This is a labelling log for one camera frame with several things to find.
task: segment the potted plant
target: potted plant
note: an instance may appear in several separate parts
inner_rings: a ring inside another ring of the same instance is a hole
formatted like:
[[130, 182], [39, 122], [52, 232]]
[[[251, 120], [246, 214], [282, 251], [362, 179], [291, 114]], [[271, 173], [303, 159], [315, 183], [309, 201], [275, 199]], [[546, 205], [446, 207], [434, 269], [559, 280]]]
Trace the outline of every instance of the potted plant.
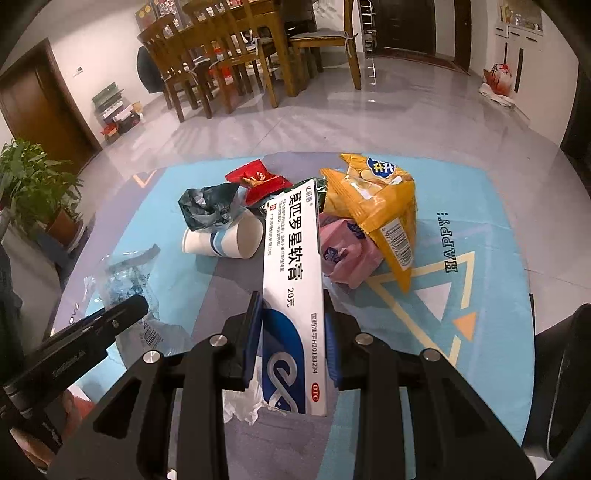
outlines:
[[13, 219], [28, 235], [41, 224], [65, 247], [77, 232], [82, 181], [60, 171], [67, 160], [49, 160], [40, 144], [12, 140], [0, 154], [2, 221]]

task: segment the trash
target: trash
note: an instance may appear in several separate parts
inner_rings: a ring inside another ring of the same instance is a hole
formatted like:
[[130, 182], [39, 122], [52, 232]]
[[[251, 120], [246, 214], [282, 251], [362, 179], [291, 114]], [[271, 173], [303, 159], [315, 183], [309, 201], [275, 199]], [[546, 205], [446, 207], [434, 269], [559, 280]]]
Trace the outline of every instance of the trash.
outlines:
[[260, 356], [256, 356], [255, 369], [248, 388], [244, 392], [222, 390], [222, 401], [224, 423], [228, 423], [232, 417], [236, 416], [238, 420], [253, 426], [261, 407], [274, 410], [262, 396], [262, 358]]
[[250, 207], [271, 193], [291, 187], [292, 183], [280, 175], [269, 173], [260, 159], [251, 161], [226, 175], [226, 180], [248, 189], [244, 204]]
[[192, 232], [187, 228], [181, 242], [186, 254], [209, 257], [250, 258], [261, 244], [263, 225], [250, 210], [237, 218], [227, 230]]
[[215, 187], [187, 189], [178, 200], [185, 222], [192, 232], [216, 232], [231, 226], [244, 211], [238, 185], [222, 183]]
[[96, 289], [106, 309], [136, 294], [144, 296], [148, 302], [148, 314], [115, 338], [126, 368], [150, 350], [158, 350], [169, 356], [193, 347], [183, 327], [169, 325], [158, 319], [158, 300], [148, 280], [159, 253], [158, 245], [154, 245], [144, 252], [108, 255], [100, 261], [98, 273], [85, 278], [87, 293], [92, 294]]
[[387, 161], [341, 154], [346, 174], [320, 172], [341, 197], [351, 218], [378, 246], [403, 292], [410, 289], [417, 231], [417, 202], [412, 176]]
[[333, 282], [359, 287], [384, 256], [353, 220], [321, 213], [319, 222], [322, 273]]
[[327, 215], [335, 217], [351, 218], [346, 203], [336, 193], [335, 187], [331, 182], [328, 182], [326, 200], [324, 201], [324, 209], [322, 211]]
[[505, 63], [495, 63], [491, 70], [484, 70], [484, 81], [496, 95], [509, 96], [513, 86], [511, 69]]

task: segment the clear plastic bag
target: clear plastic bag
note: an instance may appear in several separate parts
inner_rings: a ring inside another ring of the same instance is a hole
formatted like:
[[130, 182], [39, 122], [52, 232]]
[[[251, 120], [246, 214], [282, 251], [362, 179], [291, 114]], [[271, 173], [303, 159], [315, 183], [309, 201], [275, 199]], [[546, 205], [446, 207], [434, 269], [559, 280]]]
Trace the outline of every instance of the clear plastic bag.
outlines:
[[97, 274], [85, 279], [87, 294], [97, 290], [106, 309], [136, 294], [144, 296], [148, 302], [147, 315], [115, 339], [127, 368], [150, 350], [158, 350], [169, 356], [193, 347], [183, 327], [159, 320], [158, 299], [148, 284], [159, 253], [158, 245], [153, 245], [143, 252], [108, 255], [100, 261]]

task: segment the white triangle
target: white triangle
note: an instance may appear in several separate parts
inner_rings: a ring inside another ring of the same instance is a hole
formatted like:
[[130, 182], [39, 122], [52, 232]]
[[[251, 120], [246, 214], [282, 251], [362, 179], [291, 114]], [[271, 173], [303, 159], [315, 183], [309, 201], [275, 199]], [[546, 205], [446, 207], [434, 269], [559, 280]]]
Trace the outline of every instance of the white triangle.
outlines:
[[435, 285], [434, 287], [421, 288], [414, 292], [427, 306], [429, 311], [435, 315], [435, 318], [441, 322], [451, 287], [452, 283], [449, 282], [442, 285]]

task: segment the green leaves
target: green leaves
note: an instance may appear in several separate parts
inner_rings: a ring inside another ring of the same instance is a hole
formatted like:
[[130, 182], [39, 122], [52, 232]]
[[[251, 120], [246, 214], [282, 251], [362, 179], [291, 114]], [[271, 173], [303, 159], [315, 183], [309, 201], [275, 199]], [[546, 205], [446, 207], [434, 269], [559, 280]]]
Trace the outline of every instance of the green leaves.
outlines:
[[69, 161], [49, 160], [40, 144], [18, 139], [0, 153], [0, 201], [29, 231], [36, 223], [49, 224], [60, 208], [77, 217], [82, 181], [59, 167]]

